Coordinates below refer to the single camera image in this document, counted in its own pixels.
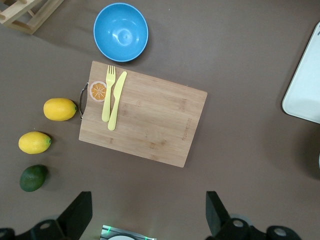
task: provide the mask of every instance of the wooden dish rack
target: wooden dish rack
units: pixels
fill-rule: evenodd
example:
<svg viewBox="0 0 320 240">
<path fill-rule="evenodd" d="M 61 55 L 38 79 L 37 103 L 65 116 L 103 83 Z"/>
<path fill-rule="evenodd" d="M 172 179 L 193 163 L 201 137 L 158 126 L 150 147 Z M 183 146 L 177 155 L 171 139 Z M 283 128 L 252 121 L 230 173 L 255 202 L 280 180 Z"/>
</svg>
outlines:
<svg viewBox="0 0 320 240">
<path fill-rule="evenodd" d="M 0 23 L 8 28 L 32 35 L 63 1 L 64 0 L 47 0 L 46 3 L 34 13 L 32 8 L 42 2 L 42 0 L 17 0 L 9 5 L 6 10 L 0 11 Z M 0 3 L 8 5 L 7 2 L 7 0 L 0 0 Z M 31 19 L 27 23 L 17 20 L 26 13 L 31 15 Z"/>
</svg>

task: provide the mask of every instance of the fork handle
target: fork handle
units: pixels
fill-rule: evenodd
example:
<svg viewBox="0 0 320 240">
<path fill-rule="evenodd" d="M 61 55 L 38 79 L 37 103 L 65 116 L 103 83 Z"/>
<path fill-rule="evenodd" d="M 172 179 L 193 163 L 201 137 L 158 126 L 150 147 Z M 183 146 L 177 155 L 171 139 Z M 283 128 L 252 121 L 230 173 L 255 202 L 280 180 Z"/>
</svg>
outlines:
<svg viewBox="0 0 320 240">
<path fill-rule="evenodd" d="M 102 109 L 102 121 L 108 122 L 110 119 L 110 102 L 111 102 L 111 88 L 106 89 L 105 99 Z"/>
<path fill-rule="evenodd" d="M 111 112 L 111 116 L 110 116 L 110 121 L 108 123 L 108 129 L 110 131 L 113 131 L 116 129 L 119 101 L 120 101 L 120 99 L 116 99 L 113 104 L 113 108 L 112 108 L 112 112 Z"/>
</svg>

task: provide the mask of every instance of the orange slice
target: orange slice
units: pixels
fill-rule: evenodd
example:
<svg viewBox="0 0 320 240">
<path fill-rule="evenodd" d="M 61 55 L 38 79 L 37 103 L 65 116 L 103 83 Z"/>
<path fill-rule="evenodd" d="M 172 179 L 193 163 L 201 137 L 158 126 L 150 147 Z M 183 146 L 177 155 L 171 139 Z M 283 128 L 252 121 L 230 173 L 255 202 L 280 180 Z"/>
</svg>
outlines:
<svg viewBox="0 0 320 240">
<path fill-rule="evenodd" d="M 90 96 L 96 102 L 103 102 L 106 98 L 107 84 L 103 81 L 94 81 L 89 89 Z"/>
</svg>

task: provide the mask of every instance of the cutting board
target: cutting board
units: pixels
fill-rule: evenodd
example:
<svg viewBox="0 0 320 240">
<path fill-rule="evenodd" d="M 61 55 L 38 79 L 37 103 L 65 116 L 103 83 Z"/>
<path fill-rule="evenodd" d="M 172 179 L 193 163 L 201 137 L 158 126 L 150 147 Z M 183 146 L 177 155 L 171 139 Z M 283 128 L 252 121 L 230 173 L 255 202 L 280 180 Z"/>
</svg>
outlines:
<svg viewBox="0 0 320 240">
<path fill-rule="evenodd" d="M 108 65 L 92 62 L 88 91 L 105 81 Z M 116 67 L 127 77 L 114 131 L 102 121 L 103 102 L 87 94 L 79 140 L 177 167 L 184 167 L 207 98 L 205 91 Z"/>
</svg>

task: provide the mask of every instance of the cutlery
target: cutlery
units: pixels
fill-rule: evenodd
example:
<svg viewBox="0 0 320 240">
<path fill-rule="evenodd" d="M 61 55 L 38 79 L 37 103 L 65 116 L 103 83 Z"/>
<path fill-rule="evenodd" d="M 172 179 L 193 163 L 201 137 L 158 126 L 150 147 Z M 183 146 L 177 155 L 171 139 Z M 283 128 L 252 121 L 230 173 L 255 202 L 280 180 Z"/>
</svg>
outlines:
<svg viewBox="0 0 320 240">
<path fill-rule="evenodd" d="M 102 121 L 108 122 L 110 119 L 110 103 L 111 103 L 111 89 L 116 82 L 116 68 L 115 66 L 108 65 L 106 74 L 106 94 L 102 109 Z"/>
<path fill-rule="evenodd" d="M 127 72 L 124 71 L 121 74 L 121 76 L 119 77 L 118 81 L 116 82 L 114 90 L 113 90 L 114 104 L 113 104 L 112 112 L 110 115 L 110 121 L 108 123 L 108 129 L 110 131 L 113 131 L 116 128 L 119 101 L 120 101 L 122 88 L 123 88 L 125 80 L 126 80 L 126 76 L 127 76 Z"/>
</svg>

